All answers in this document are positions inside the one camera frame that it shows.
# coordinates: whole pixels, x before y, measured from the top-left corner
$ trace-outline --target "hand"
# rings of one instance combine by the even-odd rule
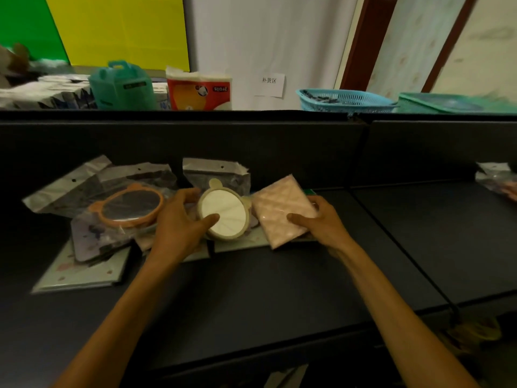
[[[288,214],[288,221],[308,228],[311,234],[326,246],[334,257],[337,251],[345,252],[347,247],[355,245],[355,241],[346,231],[343,222],[332,205],[321,196],[307,196],[310,202],[319,210],[317,218],[306,218],[299,214]]]
[[[158,226],[148,261],[159,260],[161,268],[168,268],[184,260],[195,251],[201,237],[219,220],[218,214],[202,220],[192,220],[185,211],[185,203],[197,203],[199,188],[180,189],[165,203],[158,215]]]

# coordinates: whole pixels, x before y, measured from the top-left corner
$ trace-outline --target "blue plastic basket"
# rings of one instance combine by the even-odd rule
[[[333,113],[391,113],[397,106],[391,99],[366,91],[323,90],[308,88],[296,90],[301,110]],[[336,100],[337,103],[320,102],[314,97]]]

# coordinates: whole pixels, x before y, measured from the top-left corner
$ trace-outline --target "right hand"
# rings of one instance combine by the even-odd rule
[[[321,196],[307,196],[319,211],[317,218],[288,214],[288,221],[308,228],[311,234],[336,257],[336,251],[345,251],[355,241],[346,231],[334,207]]]

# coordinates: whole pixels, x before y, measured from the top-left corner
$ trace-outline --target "teal plastic basket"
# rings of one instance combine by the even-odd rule
[[[397,113],[517,113],[517,106],[508,102],[466,95],[427,92],[401,92],[398,105]]]
[[[301,110],[332,113],[391,113],[397,105],[388,98],[366,91],[296,90]]]

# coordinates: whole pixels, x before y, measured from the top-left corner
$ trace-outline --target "yellow panel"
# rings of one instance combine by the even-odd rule
[[[182,0],[47,0],[72,65],[189,70]]]

